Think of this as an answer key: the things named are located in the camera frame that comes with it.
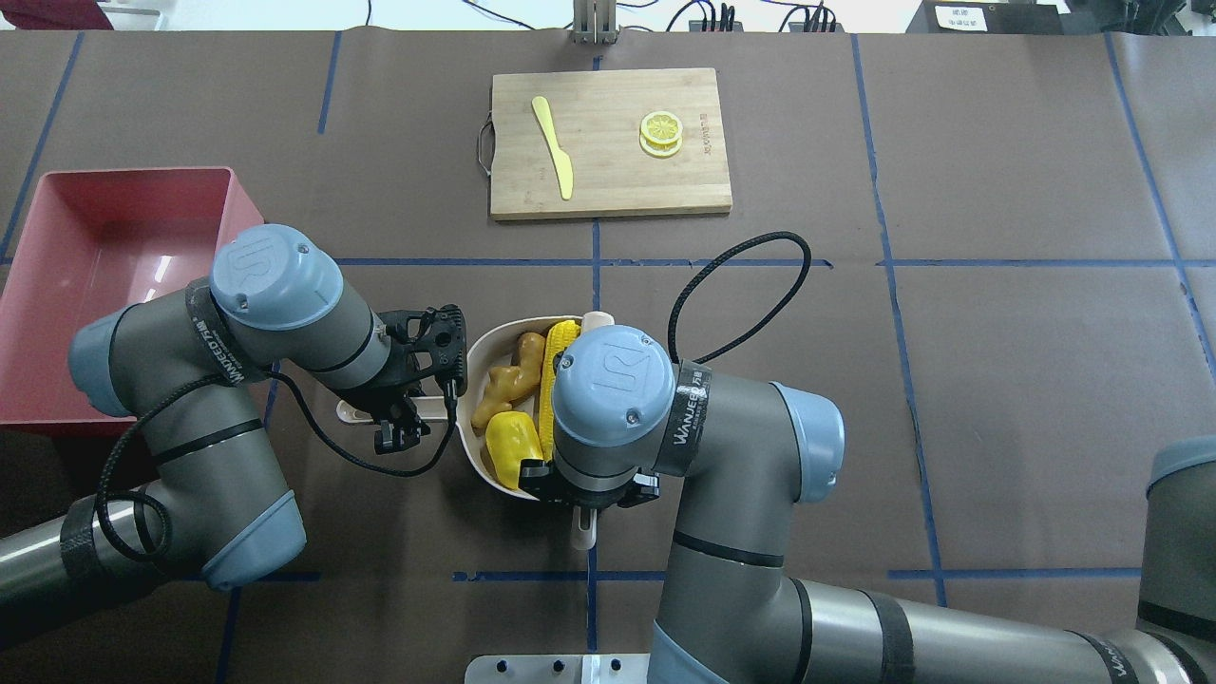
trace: blue joint cap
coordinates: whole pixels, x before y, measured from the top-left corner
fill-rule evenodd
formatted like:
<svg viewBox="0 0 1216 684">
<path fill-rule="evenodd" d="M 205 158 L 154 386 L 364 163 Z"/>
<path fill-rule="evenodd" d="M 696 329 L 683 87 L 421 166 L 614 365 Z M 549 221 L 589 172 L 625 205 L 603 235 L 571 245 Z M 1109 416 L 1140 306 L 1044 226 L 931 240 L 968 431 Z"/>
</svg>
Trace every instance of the blue joint cap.
<svg viewBox="0 0 1216 684">
<path fill-rule="evenodd" d="M 675 391 L 671 360 L 658 342 L 636 327 L 607 325 L 562 353 L 553 419 L 589 447 L 621 447 L 663 421 Z"/>
<path fill-rule="evenodd" d="M 215 254 L 212 297 L 258 330 L 294 330 L 320 320 L 342 297 L 342 270 L 303 232 L 277 223 L 241 232 Z"/>
<path fill-rule="evenodd" d="M 1197 465 L 1216 461 L 1216 434 L 1193 437 L 1175 442 L 1161 449 L 1153 459 L 1153 476 L 1149 477 L 1144 495 L 1165 477 Z"/>
<path fill-rule="evenodd" d="M 844 419 L 828 399 L 772 382 L 789 410 L 798 436 L 803 484 L 799 504 L 822 501 L 835 487 L 844 462 Z"/>
<path fill-rule="evenodd" d="M 728 684 L 680 647 L 658 622 L 654 623 L 654 643 L 651 646 L 651 666 L 646 671 L 646 680 L 651 684 Z"/>
<path fill-rule="evenodd" d="M 114 417 L 129 416 L 131 411 L 126 410 L 114 392 L 114 381 L 109 376 L 109 347 L 114 341 L 118 321 L 134 305 L 81 327 L 72 338 L 68 351 L 68 371 L 77 389 L 89 397 L 92 408 Z"/>
<path fill-rule="evenodd" d="M 304 521 L 291 489 L 203 566 L 207 585 L 229 592 L 283 567 L 304 549 Z"/>
</svg>

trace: yellow lemon slice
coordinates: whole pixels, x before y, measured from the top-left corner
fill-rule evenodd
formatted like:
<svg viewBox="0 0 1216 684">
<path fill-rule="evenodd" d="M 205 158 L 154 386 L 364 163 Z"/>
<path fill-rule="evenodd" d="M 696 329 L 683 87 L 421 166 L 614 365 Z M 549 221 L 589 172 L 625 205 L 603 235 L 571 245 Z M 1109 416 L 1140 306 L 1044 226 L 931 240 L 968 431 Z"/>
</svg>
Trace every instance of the yellow lemon slice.
<svg viewBox="0 0 1216 684">
<path fill-rule="evenodd" d="M 659 146 L 659 145 L 652 145 L 651 141 L 647 140 L 644 135 L 638 135 L 637 141 L 642 145 L 642 150 L 646 151 L 647 155 L 652 157 L 658 157 L 660 159 L 675 155 L 676 152 L 680 151 L 681 147 L 683 147 L 683 140 L 676 140 L 671 145 Z"/>
<path fill-rule="evenodd" d="M 683 135 L 683 124 L 671 112 L 651 112 L 642 117 L 642 138 L 657 147 L 675 145 Z"/>
</svg>

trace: white label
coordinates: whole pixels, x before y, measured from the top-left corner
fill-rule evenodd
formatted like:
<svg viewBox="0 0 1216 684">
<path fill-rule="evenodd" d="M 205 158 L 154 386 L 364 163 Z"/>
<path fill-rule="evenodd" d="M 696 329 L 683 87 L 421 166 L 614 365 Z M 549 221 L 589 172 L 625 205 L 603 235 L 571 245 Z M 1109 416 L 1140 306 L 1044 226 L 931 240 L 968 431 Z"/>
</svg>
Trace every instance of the white label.
<svg viewBox="0 0 1216 684">
<path fill-rule="evenodd" d="M 934 7 L 938 12 L 938 26 L 953 30 L 987 30 L 983 7 Z"/>
</svg>

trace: cutting board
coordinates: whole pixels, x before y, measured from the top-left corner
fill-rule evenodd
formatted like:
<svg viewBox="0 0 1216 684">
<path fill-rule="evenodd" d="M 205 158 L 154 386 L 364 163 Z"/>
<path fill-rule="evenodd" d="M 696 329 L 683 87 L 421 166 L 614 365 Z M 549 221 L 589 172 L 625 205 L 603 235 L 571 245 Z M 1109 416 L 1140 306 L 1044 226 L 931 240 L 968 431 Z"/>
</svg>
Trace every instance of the cutting board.
<svg viewBox="0 0 1216 684">
<path fill-rule="evenodd" d="M 533 113 L 548 99 L 558 145 L 574 167 L 562 200 L 553 161 Z M 631 69 L 494 77 L 490 217 L 496 220 L 726 213 L 731 175 L 714 69 Z M 642 117 L 668 111 L 683 146 L 647 155 Z"/>
</svg>

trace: pink plastic container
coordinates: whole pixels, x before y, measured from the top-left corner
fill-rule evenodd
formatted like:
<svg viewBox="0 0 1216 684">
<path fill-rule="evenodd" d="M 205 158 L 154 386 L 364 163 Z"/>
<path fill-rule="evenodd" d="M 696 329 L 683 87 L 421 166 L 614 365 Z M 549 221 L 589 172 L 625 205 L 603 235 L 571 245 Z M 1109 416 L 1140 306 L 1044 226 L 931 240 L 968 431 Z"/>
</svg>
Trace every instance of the pink plastic container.
<svg viewBox="0 0 1216 684">
<path fill-rule="evenodd" d="M 38 181 L 0 297 L 0 427 L 114 436 L 72 383 L 77 330 L 206 275 L 215 251 L 261 224 L 229 168 L 55 172 Z"/>
</svg>

